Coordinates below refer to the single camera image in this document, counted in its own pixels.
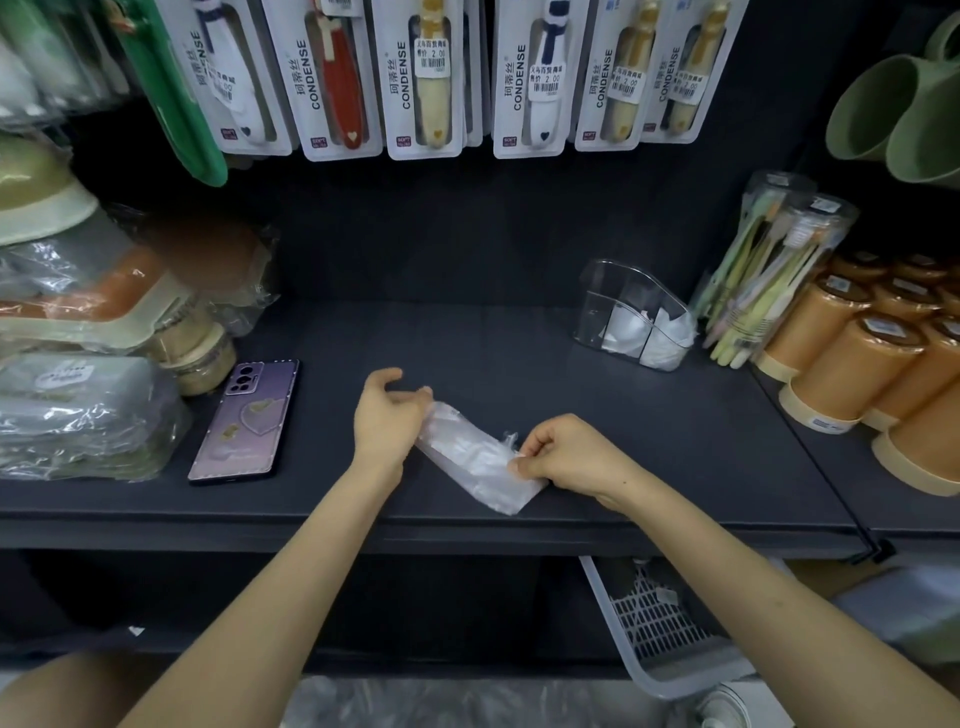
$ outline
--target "toothbrush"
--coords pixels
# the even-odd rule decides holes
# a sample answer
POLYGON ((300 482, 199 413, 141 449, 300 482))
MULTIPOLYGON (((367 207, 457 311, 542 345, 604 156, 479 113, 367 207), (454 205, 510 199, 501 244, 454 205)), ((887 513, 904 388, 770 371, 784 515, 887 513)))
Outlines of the toothbrush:
MULTIPOLYGON (((566 61, 566 21, 570 15, 569 0, 546 0, 543 7, 543 30, 532 66, 564 66, 566 61)), ((530 143, 543 147, 557 129, 564 91, 564 73, 540 74, 535 80, 534 68, 527 80, 527 99, 530 101, 530 143), (537 86, 546 87, 538 92, 537 86)))
POLYGON ((251 144, 267 141, 267 127, 256 100, 253 74, 227 22, 221 0, 193 0, 204 28, 207 53, 212 59, 215 96, 229 109, 233 120, 251 144))
POLYGON ((314 0, 314 5, 324 47, 324 84, 333 118, 344 146, 359 149, 363 143, 363 92, 360 90, 360 77, 350 52, 344 21, 339 17, 324 15, 319 0, 314 0))
MULTIPOLYGON (((444 0, 420 0, 420 39, 446 41, 444 0)), ((450 129, 450 60, 447 44, 444 75, 417 75, 420 126, 427 145, 434 149, 440 149, 446 144, 450 129)))
MULTIPOLYGON (((628 51, 619 66, 645 74, 650 66, 650 53, 654 49, 654 36, 657 34, 657 19, 660 17, 660 3, 658 0, 648 0, 643 3, 634 20, 634 38, 628 46, 628 51)), ((639 98, 633 104, 619 99, 611 101, 611 141, 626 141, 630 132, 634 130, 636 113, 640 108, 639 98)))
POLYGON ((701 77, 698 83, 699 90, 690 89, 688 100, 693 102, 691 104, 678 100, 671 93, 674 103, 670 112, 670 133, 684 133, 693 124, 693 117, 700 106, 700 100, 703 98, 710 71, 713 70, 713 63, 716 61, 717 52, 720 50, 720 41, 723 39, 729 14, 730 3, 715 3, 700 26, 700 34, 693 44, 693 49, 690 51, 690 57, 687 59, 684 68, 687 77, 701 77))

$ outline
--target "brown plastic item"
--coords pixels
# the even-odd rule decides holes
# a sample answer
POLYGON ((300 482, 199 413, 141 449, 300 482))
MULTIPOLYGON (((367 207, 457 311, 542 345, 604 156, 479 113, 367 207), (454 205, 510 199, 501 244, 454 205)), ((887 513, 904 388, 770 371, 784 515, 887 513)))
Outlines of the brown plastic item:
POLYGON ((239 220, 215 214, 157 216, 138 237, 194 290, 233 291, 258 282, 250 275, 263 243, 239 220))
POLYGON ((960 319, 938 316, 919 326, 930 344, 864 416, 874 429, 889 429, 906 419, 960 376, 960 319))
POLYGON ((865 250, 838 251, 830 259, 830 271, 858 283, 873 283, 890 273, 890 261, 865 250))
POLYGON ((947 277, 946 265, 929 255, 914 253, 894 258, 894 265, 890 275, 894 277, 915 280, 917 283, 934 285, 947 277))
POLYGON ((880 465, 933 496, 960 493, 960 379, 874 440, 880 465))
POLYGON ((809 369, 783 387, 780 404, 802 425, 846 432, 926 346, 926 336, 902 319, 858 313, 809 369))
POLYGON ((894 277, 874 283, 874 296, 874 311, 904 321, 922 321, 943 307, 935 290, 909 279, 894 277))
POLYGON ((873 293, 855 280, 820 276, 806 286, 789 318, 757 355, 757 368, 778 381, 789 381, 809 367, 844 324, 867 310, 873 300, 873 293))
POLYGON ((0 316, 63 321, 113 321, 131 309, 160 280, 166 268, 143 245, 133 246, 97 285, 60 296, 32 301, 0 301, 0 316))
POLYGON ((945 280, 937 286, 937 293, 944 304, 944 313, 960 316, 960 280, 945 280))

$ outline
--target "beige plastic container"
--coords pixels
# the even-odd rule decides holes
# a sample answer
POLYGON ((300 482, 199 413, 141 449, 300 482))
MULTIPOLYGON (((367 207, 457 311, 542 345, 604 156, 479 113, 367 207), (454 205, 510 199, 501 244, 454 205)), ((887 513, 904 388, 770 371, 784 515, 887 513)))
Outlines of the beige plastic container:
POLYGON ((922 321, 938 313, 943 304, 937 292, 914 280, 889 278, 874 283, 874 311, 904 321, 922 321))
POLYGON ((233 340, 222 326, 214 324, 186 356, 160 366, 176 375, 183 397, 196 397, 216 389, 236 363, 233 340))
POLYGON ((890 261, 865 250, 838 251, 830 259, 829 269, 858 283, 874 283, 890 274, 890 261))
POLYGON ((853 316, 874 300, 866 287, 825 274, 808 283, 790 317, 756 357, 756 367, 787 382, 805 370, 853 316))
POLYGON ((780 405, 811 429, 847 432, 926 345, 924 334, 902 319, 858 313, 809 369, 780 390, 780 405))
POLYGON ((894 258, 890 275, 894 278, 915 280, 923 285, 936 285, 947 277, 948 268, 936 258, 914 253, 894 258))
POLYGON ((930 342, 926 352, 883 391, 864 415, 864 425, 881 431, 889 429, 960 376, 960 319, 938 316, 920 322, 919 326, 930 342))
POLYGON ((874 440, 880 465, 933 496, 960 493, 960 379, 874 440))
POLYGON ((944 304, 944 313, 960 316, 960 280, 947 280, 937 286, 937 294, 944 304))

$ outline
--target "hand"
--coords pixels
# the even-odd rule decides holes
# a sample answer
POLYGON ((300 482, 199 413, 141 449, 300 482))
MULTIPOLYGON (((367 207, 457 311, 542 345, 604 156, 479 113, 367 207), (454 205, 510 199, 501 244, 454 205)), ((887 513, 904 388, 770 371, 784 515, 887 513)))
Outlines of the hand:
POLYGON ((510 469, 524 479, 545 477, 555 485, 593 496, 614 511, 639 476, 649 475, 610 440, 576 415, 537 425, 510 469))
POLYGON ((387 392, 384 388, 403 376, 400 369, 380 369, 367 377, 353 415, 353 462, 384 468, 394 486, 400 481, 403 461, 414 446, 423 418, 433 403, 433 390, 387 392))

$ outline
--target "toothbrush package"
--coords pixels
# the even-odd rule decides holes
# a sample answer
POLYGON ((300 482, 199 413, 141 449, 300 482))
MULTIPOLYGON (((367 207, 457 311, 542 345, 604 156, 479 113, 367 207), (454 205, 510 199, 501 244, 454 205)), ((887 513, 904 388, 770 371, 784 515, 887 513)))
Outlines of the toothbrush package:
POLYGON ((256 0, 156 0, 183 75, 227 154, 293 152, 293 119, 256 0))
POLYGON ((463 0, 373 0, 387 151, 457 157, 464 148, 463 0))
POLYGON ((363 0, 267 2, 264 11, 306 157, 379 155, 383 132, 363 0))
POLYGON ((614 0, 597 9, 593 25, 576 147, 579 152, 622 151, 640 143, 654 91, 650 59, 669 19, 660 0, 614 0))
POLYGON ((495 157, 555 157, 564 150, 589 8, 589 0, 497 3, 495 157))
POLYGON ((707 118, 748 0, 681 0, 658 34, 642 142, 689 144, 707 118))

